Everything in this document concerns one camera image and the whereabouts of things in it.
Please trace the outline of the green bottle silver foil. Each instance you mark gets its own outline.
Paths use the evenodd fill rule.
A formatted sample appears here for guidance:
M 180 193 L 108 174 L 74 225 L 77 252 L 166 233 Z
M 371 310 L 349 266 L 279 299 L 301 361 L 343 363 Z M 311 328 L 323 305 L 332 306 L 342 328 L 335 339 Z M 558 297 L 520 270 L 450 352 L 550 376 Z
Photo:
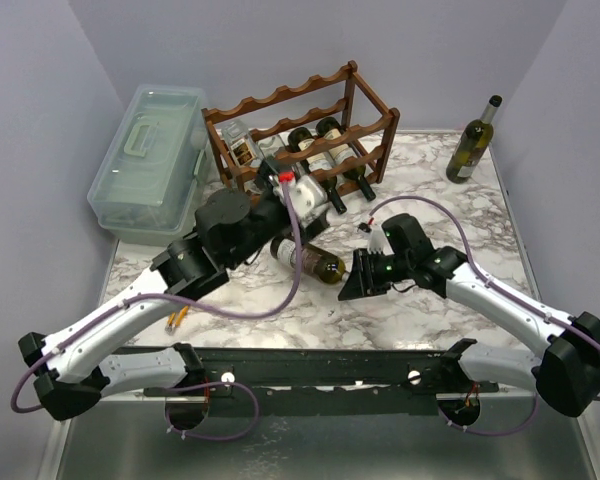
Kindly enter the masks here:
M 296 267 L 296 244 L 292 238 L 275 237 L 270 244 L 271 255 L 289 268 Z M 301 251 L 301 270 L 305 275 L 326 285 L 336 285 L 347 279 L 345 262 L 336 254 L 307 243 Z
M 452 183 L 465 183 L 474 173 L 494 136 L 493 120 L 502 101 L 500 95 L 492 95 L 481 116 L 466 125 L 446 167 Z

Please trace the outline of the clear bottle black cap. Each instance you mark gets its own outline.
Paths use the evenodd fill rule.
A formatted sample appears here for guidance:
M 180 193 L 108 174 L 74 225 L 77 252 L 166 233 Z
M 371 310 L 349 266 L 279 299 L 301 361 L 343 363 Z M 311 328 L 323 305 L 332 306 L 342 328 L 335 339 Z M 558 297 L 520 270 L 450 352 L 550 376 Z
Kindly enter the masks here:
M 264 155 L 250 136 L 249 129 L 243 121 L 231 120 L 222 128 L 221 133 L 231 158 L 237 164 L 259 169 Z

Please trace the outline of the dark green wine bottle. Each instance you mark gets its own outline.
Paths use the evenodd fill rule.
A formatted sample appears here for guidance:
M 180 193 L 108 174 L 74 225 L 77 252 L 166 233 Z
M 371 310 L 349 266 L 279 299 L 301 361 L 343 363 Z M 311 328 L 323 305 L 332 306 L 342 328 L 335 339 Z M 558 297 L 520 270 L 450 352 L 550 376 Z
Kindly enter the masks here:
M 340 138 L 344 129 L 334 117 L 325 117 L 316 124 L 316 132 L 320 138 L 336 140 Z M 329 154 L 335 165 L 342 164 L 349 157 L 356 157 L 356 153 L 348 144 L 342 144 L 331 148 Z M 376 199 L 376 194 L 366 178 L 366 167 L 364 165 L 352 168 L 342 173 L 343 177 L 354 181 L 367 201 Z
M 314 137 L 306 127 L 298 127 L 291 131 L 288 136 L 289 146 L 294 153 L 307 150 L 314 143 L 314 141 Z M 330 170 L 332 168 L 331 162 L 327 158 L 327 154 L 325 152 L 307 157 L 301 163 L 301 165 L 306 174 L 313 174 L 318 170 Z M 347 207 L 337 191 L 336 178 L 331 177 L 328 179 L 323 179 L 319 182 L 319 184 L 326 192 L 327 197 L 334 206 L 336 212 L 339 215 L 346 213 Z

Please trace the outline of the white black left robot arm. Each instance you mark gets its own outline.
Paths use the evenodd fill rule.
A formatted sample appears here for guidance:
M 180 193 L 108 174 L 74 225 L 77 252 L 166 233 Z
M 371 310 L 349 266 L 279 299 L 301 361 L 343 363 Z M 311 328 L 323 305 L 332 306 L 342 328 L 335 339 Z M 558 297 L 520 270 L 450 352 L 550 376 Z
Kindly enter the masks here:
M 18 342 L 33 382 L 38 408 L 62 421 L 101 399 L 140 389 L 194 393 L 204 369 L 193 348 L 174 345 L 142 353 L 121 347 L 153 323 L 184 306 L 225 318 L 259 320 L 280 313 L 295 294 L 263 313 L 232 312 L 203 303 L 270 240 L 291 233 L 297 244 L 326 227 L 327 198 L 318 181 L 296 176 L 267 158 L 259 176 L 266 184 L 257 202 L 243 191 L 222 188 L 195 212 L 195 226 L 156 256 L 134 282 L 98 309 L 63 330 L 30 332 Z

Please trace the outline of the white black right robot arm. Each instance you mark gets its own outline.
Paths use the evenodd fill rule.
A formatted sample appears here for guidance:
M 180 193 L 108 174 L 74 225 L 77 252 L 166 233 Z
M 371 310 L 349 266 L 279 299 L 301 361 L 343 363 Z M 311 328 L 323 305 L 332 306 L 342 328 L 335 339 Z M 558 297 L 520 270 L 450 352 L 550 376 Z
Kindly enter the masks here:
M 600 319 L 550 308 L 470 263 L 467 254 L 435 248 L 418 220 L 399 214 L 366 227 L 369 244 L 353 253 L 341 301 L 387 293 L 411 280 L 421 289 L 483 315 L 528 348 L 527 353 L 471 345 L 440 367 L 440 379 L 460 392 L 490 381 L 536 392 L 555 411 L 578 417 L 600 395 Z

